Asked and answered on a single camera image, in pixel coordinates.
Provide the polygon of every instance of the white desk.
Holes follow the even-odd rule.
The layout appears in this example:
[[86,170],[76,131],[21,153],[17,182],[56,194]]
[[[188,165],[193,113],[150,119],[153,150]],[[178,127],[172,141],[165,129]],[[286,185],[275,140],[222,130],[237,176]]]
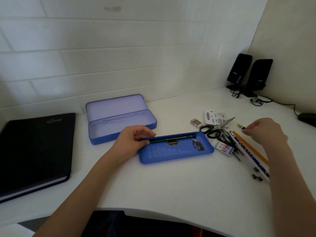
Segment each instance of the white desk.
[[[276,103],[255,107],[249,98],[235,99],[226,88],[147,103],[158,120],[157,135],[197,131],[190,120],[203,120],[212,108],[236,117],[227,129],[241,131],[252,121],[271,117],[289,137],[302,174],[316,196],[316,128],[296,119],[293,110]],[[263,149],[243,135],[262,154]],[[88,122],[76,119],[72,174],[68,181],[0,204],[0,226],[51,215],[87,175],[113,142],[93,146]],[[159,213],[235,237],[274,236],[272,202],[266,181],[253,180],[234,156],[212,155],[143,166],[135,156],[113,175],[98,204],[99,210]]]

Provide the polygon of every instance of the yellow pencil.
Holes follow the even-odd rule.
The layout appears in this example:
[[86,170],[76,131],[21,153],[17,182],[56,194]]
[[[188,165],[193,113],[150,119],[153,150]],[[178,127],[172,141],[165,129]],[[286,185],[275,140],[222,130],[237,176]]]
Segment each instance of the yellow pencil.
[[264,158],[254,147],[252,147],[247,141],[245,141],[240,135],[238,135],[235,131],[233,131],[233,133],[238,137],[238,139],[240,139],[247,147],[249,147],[249,149],[251,149],[260,159],[263,160],[264,163],[266,163],[267,165],[269,165],[269,161]]

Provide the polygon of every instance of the black speaker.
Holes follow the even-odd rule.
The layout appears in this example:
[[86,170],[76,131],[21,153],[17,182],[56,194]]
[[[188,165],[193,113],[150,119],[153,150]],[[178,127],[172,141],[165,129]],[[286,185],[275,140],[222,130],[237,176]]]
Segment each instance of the black speaker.
[[273,59],[259,59],[252,65],[249,79],[243,94],[247,97],[253,97],[252,92],[265,88],[265,82],[268,78]]
[[235,63],[227,77],[227,80],[234,85],[227,86],[228,89],[236,90],[241,84],[252,62],[252,56],[247,54],[239,54]]

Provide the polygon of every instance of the wall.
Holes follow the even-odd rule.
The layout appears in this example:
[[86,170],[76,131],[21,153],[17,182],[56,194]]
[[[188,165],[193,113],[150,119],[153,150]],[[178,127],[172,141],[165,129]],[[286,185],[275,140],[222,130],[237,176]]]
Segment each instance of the wall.
[[0,0],[0,112],[82,113],[89,101],[224,86],[266,2]]
[[248,54],[272,58],[262,91],[316,113],[316,0],[268,0]]

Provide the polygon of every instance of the scissor blade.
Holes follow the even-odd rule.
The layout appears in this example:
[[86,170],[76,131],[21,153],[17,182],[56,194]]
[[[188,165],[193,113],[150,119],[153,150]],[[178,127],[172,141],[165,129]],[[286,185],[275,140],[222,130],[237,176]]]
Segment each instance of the scissor blade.
[[225,121],[225,122],[223,122],[223,124],[221,124],[220,126],[219,126],[219,128],[220,127],[223,127],[223,126],[225,126],[225,125],[227,125],[229,122],[231,122],[233,119],[235,119],[236,117],[233,117],[233,118],[231,118],[231,119],[229,119],[229,120],[227,120],[227,121]]

